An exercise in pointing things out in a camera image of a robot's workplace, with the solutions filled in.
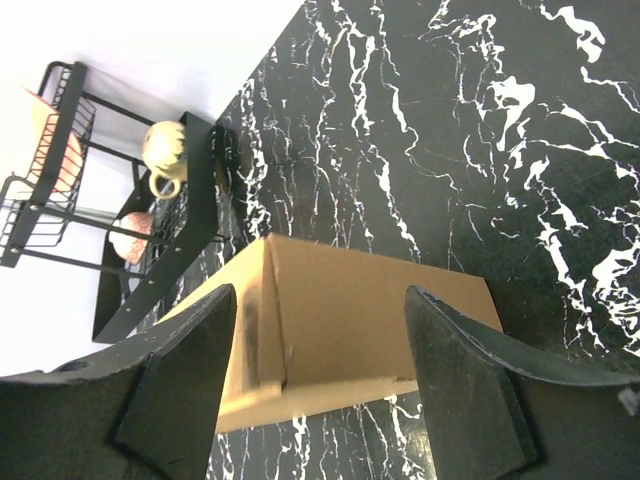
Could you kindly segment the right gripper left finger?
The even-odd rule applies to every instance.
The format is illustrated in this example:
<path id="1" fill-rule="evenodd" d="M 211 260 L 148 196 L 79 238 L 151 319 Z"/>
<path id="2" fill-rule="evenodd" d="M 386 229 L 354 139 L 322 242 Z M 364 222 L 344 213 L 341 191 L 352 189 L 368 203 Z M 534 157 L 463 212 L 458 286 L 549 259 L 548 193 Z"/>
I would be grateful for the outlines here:
<path id="1" fill-rule="evenodd" d="M 215 436 L 236 292 L 50 372 L 1 380 L 5 479 L 202 479 Z"/>

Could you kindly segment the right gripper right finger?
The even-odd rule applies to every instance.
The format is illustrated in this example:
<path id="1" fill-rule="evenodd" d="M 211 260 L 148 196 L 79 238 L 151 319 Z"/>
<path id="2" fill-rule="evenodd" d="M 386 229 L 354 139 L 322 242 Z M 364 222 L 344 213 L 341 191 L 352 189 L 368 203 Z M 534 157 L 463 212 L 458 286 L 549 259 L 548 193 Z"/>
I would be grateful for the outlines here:
<path id="1" fill-rule="evenodd" d="M 538 350 L 418 286 L 405 320 L 438 478 L 638 478 L 638 377 Z"/>

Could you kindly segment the brown cardboard box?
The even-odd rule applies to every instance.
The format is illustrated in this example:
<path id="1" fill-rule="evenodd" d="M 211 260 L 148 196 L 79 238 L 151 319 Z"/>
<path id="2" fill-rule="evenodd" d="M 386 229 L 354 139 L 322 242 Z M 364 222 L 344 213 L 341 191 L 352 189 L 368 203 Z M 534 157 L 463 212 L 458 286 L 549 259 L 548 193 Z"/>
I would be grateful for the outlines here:
<path id="1" fill-rule="evenodd" d="M 235 288 L 237 311 L 220 433 L 415 391 L 411 286 L 502 327 L 481 277 L 281 235 L 250 243 L 175 312 L 224 284 Z"/>

